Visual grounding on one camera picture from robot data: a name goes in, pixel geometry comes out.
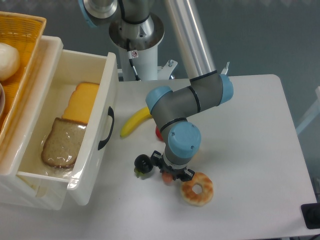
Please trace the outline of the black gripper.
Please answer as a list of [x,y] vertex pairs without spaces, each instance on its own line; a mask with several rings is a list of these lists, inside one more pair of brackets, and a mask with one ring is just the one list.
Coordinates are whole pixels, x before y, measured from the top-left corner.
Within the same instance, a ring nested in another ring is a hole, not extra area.
[[182,182],[191,181],[195,175],[195,172],[191,169],[187,169],[187,164],[174,164],[165,154],[154,150],[151,154],[151,162],[154,166],[160,169],[160,173],[169,173],[173,175],[173,180],[181,180]]

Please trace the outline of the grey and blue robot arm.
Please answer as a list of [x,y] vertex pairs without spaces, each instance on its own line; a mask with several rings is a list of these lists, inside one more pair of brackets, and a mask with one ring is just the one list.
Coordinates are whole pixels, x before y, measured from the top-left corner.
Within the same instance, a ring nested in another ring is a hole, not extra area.
[[[109,36],[124,54],[123,78],[149,80],[158,67],[151,64],[145,51],[158,46],[164,36],[162,21],[151,12],[151,0],[81,0],[79,6],[86,22],[93,27],[109,23]],[[195,173],[188,163],[197,153],[201,134],[188,117],[229,101],[233,84],[218,74],[200,17],[193,0],[167,0],[169,14],[190,84],[179,90],[160,86],[146,96],[146,104],[165,142],[163,153],[154,152],[147,163],[137,167],[148,173],[158,167],[174,180],[187,182]]]

